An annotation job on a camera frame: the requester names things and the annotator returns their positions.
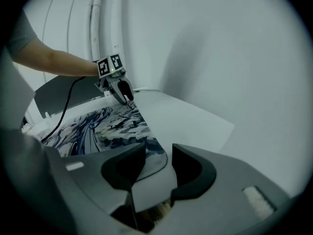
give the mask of gray sleeve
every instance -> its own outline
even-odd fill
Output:
[[[25,12],[22,10],[15,23],[11,38],[6,46],[12,58],[16,56],[31,40],[37,37],[31,27]]]

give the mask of forearm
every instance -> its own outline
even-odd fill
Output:
[[[46,72],[65,76],[97,76],[97,64],[60,50],[52,50]]]

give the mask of black and white illustration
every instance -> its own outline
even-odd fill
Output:
[[[121,58],[119,57],[119,54],[112,55],[110,56],[110,58],[111,58],[111,61],[115,70],[123,68],[123,64],[122,64]]]
[[[108,58],[98,61],[97,64],[98,64],[100,78],[105,77],[110,74],[110,66],[109,66]]]
[[[41,140],[51,130],[34,136]],[[137,180],[146,178],[167,163],[167,155],[134,102],[113,105],[65,122],[44,144],[59,150],[61,157],[106,152],[132,143],[146,144],[146,164]]]

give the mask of black cable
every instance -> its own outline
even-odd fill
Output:
[[[62,113],[62,116],[61,116],[61,119],[60,119],[59,123],[58,123],[57,126],[53,129],[53,131],[51,131],[45,138],[43,138],[43,139],[41,140],[41,143],[44,142],[44,141],[46,141],[46,140],[59,128],[59,126],[60,126],[60,124],[61,124],[61,122],[62,122],[62,120],[63,120],[63,117],[64,117],[64,115],[65,115],[65,111],[67,110],[67,105],[68,105],[68,102],[69,102],[70,95],[71,95],[71,93],[72,93],[72,89],[73,89],[74,84],[76,84],[76,82],[78,82],[78,81],[80,81],[80,80],[83,80],[84,78],[85,78],[85,76],[82,76],[82,77],[76,79],[76,80],[72,83],[72,85],[70,86],[70,89],[69,89],[68,95],[67,95],[67,102],[66,102],[66,104],[65,104],[65,107],[64,107],[64,110],[63,110],[63,113]]]

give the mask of white wall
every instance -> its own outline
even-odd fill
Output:
[[[223,154],[290,195],[303,189],[313,160],[313,52],[288,2],[123,0],[122,20],[134,88],[159,88],[234,123]]]

